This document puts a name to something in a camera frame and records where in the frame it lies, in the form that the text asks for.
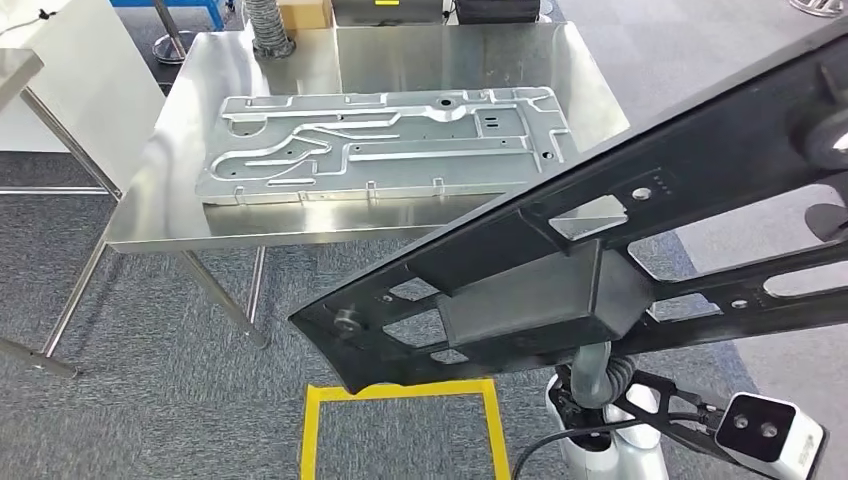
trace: black cable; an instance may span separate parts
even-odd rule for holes
[[[48,13],[48,12],[45,12],[43,8],[39,8],[37,17],[33,18],[30,21],[24,22],[24,23],[12,25],[11,27],[6,27],[5,29],[0,30],[0,35],[3,35],[5,33],[9,33],[12,30],[17,30],[18,28],[21,28],[21,27],[26,27],[27,25],[32,25],[33,23],[35,23],[39,20],[50,20],[50,17],[52,17],[53,15],[56,15],[56,13],[57,12],[49,12]]]
[[[669,413],[668,419],[669,421],[688,420],[692,422],[701,422],[701,416],[697,413]],[[601,425],[598,427],[575,428],[572,430],[553,433],[551,435],[548,435],[547,437],[542,437],[539,440],[533,442],[531,445],[527,446],[527,448],[525,448],[524,451],[521,452],[521,455],[518,456],[518,460],[515,462],[515,467],[513,467],[512,469],[512,480],[518,480],[518,476],[521,475],[521,469],[524,468],[524,464],[527,463],[527,459],[530,458],[530,455],[533,455],[536,450],[544,447],[549,443],[553,443],[557,440],[562,440],[564,438],[579,437],[581,435],[592,435],[593,433],[606,433],[611,432],[613,430],[618,430],[620,428],[635,427],[636,425],[642,425],[643,423],[645,422],[635,419],[624,420],[622,422],[608,423],[606,425]]]

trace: bolt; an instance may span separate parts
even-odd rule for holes
[[[745,415],[739,414],[733,417],[733,425],[738,429],[743,429],[748,427],[748,417]]]
[[[336,318],[333,321],[333,325],[343,332],[357,333],[362,330],[362,325],[351,318],[353,315],[353,310],[339,310],[339,313],[336,314]]]
[[[641,187],[633,190],[633,193],[631,193],[630,196],[633,197],[633,200],[644,202],[645,200],[649,200],[653,193],[654,192],[652,192],[650,188]]]
[[[777,427],[771,422],[766,422],[760,425],[760,433],[766,438],[774,438],[777,436]]]

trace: cardboard box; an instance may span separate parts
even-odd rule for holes
[[[277,0],[286,31],[315,30],[333,26],[330,0]]]

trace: aluminum plate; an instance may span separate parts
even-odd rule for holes
[[[219,205],[502,193],[578,158],[547,87],[230,97],[207,138]]]

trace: yellow tape square on floor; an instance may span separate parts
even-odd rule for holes
[[[357,395],[351,395],[342,387],[306,386],[306,412],[303,419],[303,440],[300,447],[300,478],[313,480],[318,456],[318,424],[321,416],[321,402],[352,402],[360,400],[386,400],[390,398],[438,397],[442,395],[483,396],[483,410],[486,412],[486,426],[489,430],[489,444],[492,448],[492,462],[495,467],[495,479],[509,479],[509,459],[506,455],[501,414],[498,409],[498,395],[495,382],[483,380],[458,380],[452,382],[431,383],[402,387],[400,385],[372,385]]]

